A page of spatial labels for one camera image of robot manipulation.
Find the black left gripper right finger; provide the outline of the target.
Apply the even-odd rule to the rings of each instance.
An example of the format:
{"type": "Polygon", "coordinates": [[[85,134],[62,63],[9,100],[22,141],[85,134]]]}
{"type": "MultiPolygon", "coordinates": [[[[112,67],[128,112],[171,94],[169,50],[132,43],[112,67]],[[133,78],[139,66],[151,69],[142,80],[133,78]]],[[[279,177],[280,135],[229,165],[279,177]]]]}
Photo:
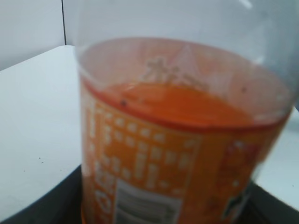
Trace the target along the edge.
{"type": "Polygon", "coordinates": [[[242,212],[244,224],[297,224],[299,212],[253,184],[242,212]]]}

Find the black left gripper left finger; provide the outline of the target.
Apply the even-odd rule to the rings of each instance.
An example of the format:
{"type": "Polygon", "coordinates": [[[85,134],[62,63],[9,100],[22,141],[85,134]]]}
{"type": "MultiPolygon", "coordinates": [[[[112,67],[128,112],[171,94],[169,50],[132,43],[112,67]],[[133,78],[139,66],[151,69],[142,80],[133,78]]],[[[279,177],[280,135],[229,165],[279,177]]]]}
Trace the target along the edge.
{"type": "Polygon", "coordinates": [[[82,175],[78,166],[56,187],[2,224],[81,224],[82,175]]]}

